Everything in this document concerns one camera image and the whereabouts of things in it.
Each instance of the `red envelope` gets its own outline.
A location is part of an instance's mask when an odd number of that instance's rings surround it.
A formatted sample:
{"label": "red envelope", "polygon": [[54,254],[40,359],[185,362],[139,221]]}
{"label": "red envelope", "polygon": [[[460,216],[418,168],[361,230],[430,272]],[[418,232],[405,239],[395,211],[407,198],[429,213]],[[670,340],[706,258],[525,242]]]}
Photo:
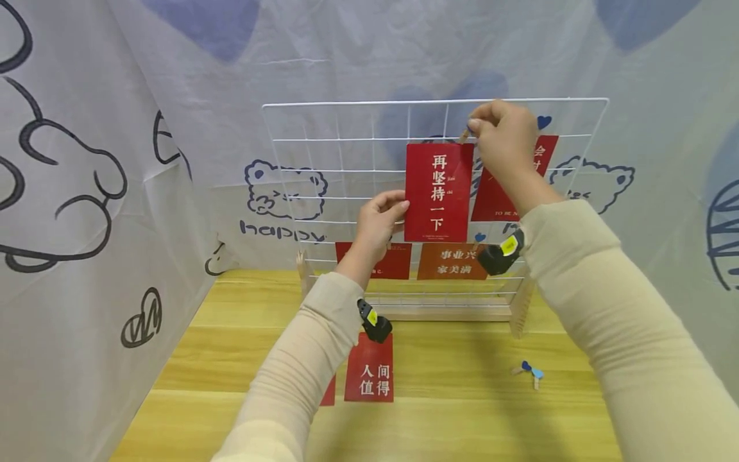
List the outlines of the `red envelope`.
{"label": "red envelope", "polygon": [[[352,246],[351,242],[337,242],[336,261],[340,262]],[[372,269],[372,279],[409,279],[412,244],[391,244],[385,257]]]}
{"label": "red envelope", "polygon": [[[534,150],[534,165],[544,176],[554,153],[558,135],[540,135]],[[503,188],[487,169],[483,169],[471,221],[518,221],[519,216]]]}
{"label": "red envelope", "polygon": [[336,404],[336,376],[333,376],[328,383],[328,388],[324,393],[320,406],[333,406],[334,404]]}
{"label": "red envelope", "polygon": [[349,353],[344,401],[392,403],[392,334],[385,342],[375,343],[363,332],[359,343]]}
{"label": "red envelope", "polygon": [[406,147],[407,242],[466,242],[473,144]]}
{"label": "red envelope", "polygon": [[484,281],[488,277],[485,268],[477,262],[477,254],[485,250],[485,244],[443,244],[429,242],[420,251],[416,279],[473,279]]}

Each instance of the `hand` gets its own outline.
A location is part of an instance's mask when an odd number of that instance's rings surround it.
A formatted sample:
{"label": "hand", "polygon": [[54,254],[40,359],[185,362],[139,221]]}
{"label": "hand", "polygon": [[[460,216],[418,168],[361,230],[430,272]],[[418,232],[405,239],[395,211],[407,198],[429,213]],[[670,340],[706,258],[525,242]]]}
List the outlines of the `hand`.
{"label": "hand", "polygon": [[485,168],[511,198],[520,217],[539,205],[564,200],[534,168],[537,118],[523,106],[493,100],[470,114],[467,127],[477,136]]}
{"label": "hand", "polygon": [[403,230],[399,223],[408,210],[403,190],[385,191],[364,204],[357,218],[357,237],[352,249],[367,256],[374,267],[385,257],[387,243],[393,234]]}
{"label": "hand", "polygon": [[385,257],[390,238],[403,230],[398,222],[409,205],[405,191],[387,191],[364,204],[357,218],[357,237],[334,271],[366,290],[372,269]]}
{"label": "hand", "polygon": [[483,165],[499,182],[535,171],[539,127],[537,118],[524,106],[503,100],[482,104],[470,114],[467,127],[478,139]]}

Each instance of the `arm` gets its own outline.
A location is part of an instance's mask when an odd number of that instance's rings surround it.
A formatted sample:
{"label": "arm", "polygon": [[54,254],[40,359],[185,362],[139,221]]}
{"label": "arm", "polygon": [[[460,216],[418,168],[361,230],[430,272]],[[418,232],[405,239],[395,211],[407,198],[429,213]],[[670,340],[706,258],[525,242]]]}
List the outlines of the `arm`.
{"label": "arm", "polygon": [[305,297],[251,382],[217,462],[302,461],[308,430],[338,366],[357,342],[372,268],[402,229],[404,191],[380,194],[361,210],[357,238],[335,271]]}
{"label": "arm", "polygon": [[531,275],[588,355],[624,459],[739,461],[739,409],[679,318],[598,214],[533,172],[533,115],[494,101],[473,117],[483,162],[522,216]]}

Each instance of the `left hand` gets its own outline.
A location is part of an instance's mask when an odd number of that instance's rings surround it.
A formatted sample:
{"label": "left hand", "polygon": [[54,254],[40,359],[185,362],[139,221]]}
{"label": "left hand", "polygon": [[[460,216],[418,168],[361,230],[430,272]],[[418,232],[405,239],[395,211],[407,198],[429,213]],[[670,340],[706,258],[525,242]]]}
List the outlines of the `left hand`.
{"label": "left hand", "polygon": [[357,218],[357,237],[352,250],[363,254],[374,267],[385,257],[387,243],[393,234],[403,230],[399,223],[410,202],[402,189],[385,191],[364,204]]}

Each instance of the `yellow label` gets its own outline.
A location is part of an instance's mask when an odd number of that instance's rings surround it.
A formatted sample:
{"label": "yellow label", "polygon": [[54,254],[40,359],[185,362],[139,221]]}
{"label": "yellow label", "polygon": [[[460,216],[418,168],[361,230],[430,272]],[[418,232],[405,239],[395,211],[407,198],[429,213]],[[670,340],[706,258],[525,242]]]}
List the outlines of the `yellow label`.
{"label": "yellow label", "polygon": [[518,248],[518,239],[512,234],[508,237],[505,241],[503,241],[503,244],[500,245],[500,250],[503,251],[503,256],[507,257],[508,255],[513,255],[513,253]]}
{"label": "yellow label", "polygon": [[369,323],[373,326],[377,325],[377,311],[375,311],[374,308],[367,315],[367,321],[369,321]]}

